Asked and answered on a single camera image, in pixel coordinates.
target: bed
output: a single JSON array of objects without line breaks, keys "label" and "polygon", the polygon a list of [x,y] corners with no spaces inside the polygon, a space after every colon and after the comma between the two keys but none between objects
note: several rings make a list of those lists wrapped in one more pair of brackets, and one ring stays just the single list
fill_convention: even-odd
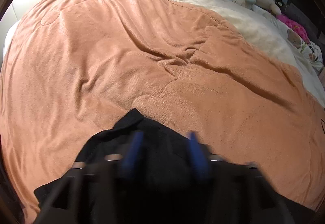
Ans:
[{"label": "bed", "polygon": [[320,207],[325,92],[267,18],[227,0],[35,3],[12,21],[0,76],[4,186],[26,223],[35,188],[131,108],[198,131],[232,162],[258,162],[280,194]]}]

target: black fabric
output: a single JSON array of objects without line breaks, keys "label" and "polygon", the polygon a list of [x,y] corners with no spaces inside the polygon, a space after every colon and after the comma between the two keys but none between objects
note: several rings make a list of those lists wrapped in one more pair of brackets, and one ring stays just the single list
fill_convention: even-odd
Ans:
[{"label": "black fabric", "polygon": [[[200,185],[193,188],[191,167],[188,158],[188,139],[165,127],[164,125],[143,117],[136,109],[129,111],[119,120],[111,130],[105,130],[90,138],[78,154],[76,161],[87,164],[103,161],[107,154],[119,154],[121,148],[130,139],[134,131],[143,131],[143,149],[140,159],[145,161],[140,169],[142,174],[138,179],[137,188],[130,188],[130,199],[126,199],[123,207],[132,211],[128,215],[139,215],[139,212],[147,212],[141,215],[142,223],[199,223],[195,219],[198,215],[204,215],[207,202],[211,196],[211,185]],[[35,195],[40,202],[40,208],[46,198],[56,187],[60,179],[35,190]],[[96,220],[96,183],[89,187],[89,216],[91,223]],[[314,212],[304,206],[283,197],[296,224],[306,223]],[[159,209],[167,208],[161,215]],[[168,219],[173,213],[174,219]],[[159,221],[153,220],[159,215]]]},{"label": "black fabric", "polygon": [[12,213],[12,216],[19,222],[22,223],[24,219],[24,214],[21,208],[21,202],[16,194],[15,189],[13,188],[7,172],[4,167],[4,161],[2,158],[2,150],[1,150],[1,141],[0,141],[0,201],[7,206],[7,208]]}]

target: fleece blanket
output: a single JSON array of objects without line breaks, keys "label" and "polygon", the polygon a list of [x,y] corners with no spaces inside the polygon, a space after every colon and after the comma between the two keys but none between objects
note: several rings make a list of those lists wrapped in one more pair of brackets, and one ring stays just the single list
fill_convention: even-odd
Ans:
[{"label": "fleece blanket", "polygon": [[245,0],[173,0],[213,10],[230,22],[246,41],[270,57],[298,68],[305,88],[325,107],[325,91],[312,65],[297,51],[288,38],[287,30],[278,27],[278,21],[266,17],[266,13],[245,8]]},{"label": "fleece blanket", "polygon": [[282,195],[325,194],[324,109],[298,70],[219,14],[172,0],[42,0],[21,20],[0,74],[0,134],[26,223],[33,191],[130,109],[231,162],[256,161]]}]

